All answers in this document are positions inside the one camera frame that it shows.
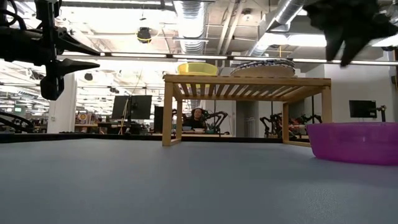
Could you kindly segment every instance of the ceiling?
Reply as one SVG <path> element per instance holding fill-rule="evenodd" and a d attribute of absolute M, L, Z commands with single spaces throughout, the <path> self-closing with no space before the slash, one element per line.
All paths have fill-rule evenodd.
<path fill-rule="evenodd" d="M 140 7 L 132 9 L 126 3 L 137 2 Z M 60 16 L 56 24 L 66 27 L 74 38 L 101 52 L 157 52 L 180 54 L 180 42 L 173 39 L 178 37 L 178 17 L 174 11 L 154 10 L 154 1 L 122 1 L 122 0 L 63 0 Z M 166 1 L 166 7 L 172 3 Z M 234 30 L 234 39 L 231 41 L 227 54 L 245 52 L 249 50 L 259 37 L 258 25 L 264 14 L 277 7 L 278 0 L 244 0 L 245 11 L 250 11 L 249 19 L 242 14 L 233 14 L 230 27 L 236 16 L 238 24 Z M 216 0 L 209 3 L 206 21 L 205 47 L 206 54 L 215 54 L 226 19 L 230 0 Z M 22 16 L 28 28 L 35 28 L 39 21 L 35 19 L 33 1 L 19 0 L 17 2 L 19 15 Z M 142 44 L 136 39 L 140 27 L 150 27 L 152 41 Z M 323 47 L 297 47 L 283 45 L 280 48 L 268 48 L 267 54 L 273 57 L 295 58 L 325 58 Z M 379 47 L 368 47 L 357 59 L 376 59 L 382 56 Z M 78 80 L 78 106 L 90 111 L 99 111 L 109 114 L 115 95 L 153 95 L 154 105 L 163 104 L 163 81 L 165 73 L 176 73 L 177 67 L 184 62 L 141 62 L 127 60 L 91 60 L 101 64 L 100 68 L 76 72 Z M 311 69 L 313 64 L 298 64 L 302 72 Z M 23 84 L 38 84 L 40 80 L 34 73 L 45 73 L 44 67 L 35 67 L 29 63 L 0 61 L 0 82 Z M 93 75 L 92 81 L 85 80 L 86 73 Z M 120 86 L 119 94 L 111 93 L 107 86 Z M 36 86 L 0 86 L 0 106 L 9 101 L 5 97 L 18 97 L 30 100 L 40 99 L 40 90 Z M 184 103 L 188 111 L 192 102 Z"/>

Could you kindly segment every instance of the wooden shelf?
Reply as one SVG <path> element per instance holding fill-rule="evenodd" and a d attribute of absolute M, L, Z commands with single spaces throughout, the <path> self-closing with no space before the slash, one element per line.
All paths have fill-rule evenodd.
<path fill-rule="evenodd" d="M 321 93 L 325 86 L 331 85 L 329 78 L 165 75 L 164 80 L 173 83 L 173 96 L 177 100 L 293 102 Z"/>

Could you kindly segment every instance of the pillar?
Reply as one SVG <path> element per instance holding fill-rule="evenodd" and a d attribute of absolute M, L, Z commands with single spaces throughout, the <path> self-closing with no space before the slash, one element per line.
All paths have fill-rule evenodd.
<path fill-rule="evenodd" d="M 50 101 L 47 133 L 75 131 L 77 81 L 74 73 L 63 78 L 65 89 L 56 101 Z"/>

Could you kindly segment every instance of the silver air duct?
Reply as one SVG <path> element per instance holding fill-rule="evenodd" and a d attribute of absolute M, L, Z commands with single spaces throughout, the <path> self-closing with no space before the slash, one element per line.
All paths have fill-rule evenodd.
<path fill-rule="evenodd" d="M 254 47 L 248 51 L 247 56 L 262 56 L 267 48 L 272 45 L 270 31 L 288 32 L 290 22 L 303 8 L 305 0 L 280 0 L 278 8 L 270 12 L 260 24 L 263 35 Z"/>
<path fill-rule="evenodd" d="M 204 38 L 207 3 L 200 1 L 174 1 L 178 15 L 178 35 L 187 38 Z M 181 40 L 184 54 L 202 54 L 205 43 L 199 40 Z"/>

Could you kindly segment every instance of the pink bowl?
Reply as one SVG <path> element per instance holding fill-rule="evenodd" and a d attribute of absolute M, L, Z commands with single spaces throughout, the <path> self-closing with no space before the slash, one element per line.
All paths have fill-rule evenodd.
<path fill-rule="evenodd" d="M 398 165 L 398 123 L 309 124 L 307 131 L 319 159 Z"/>

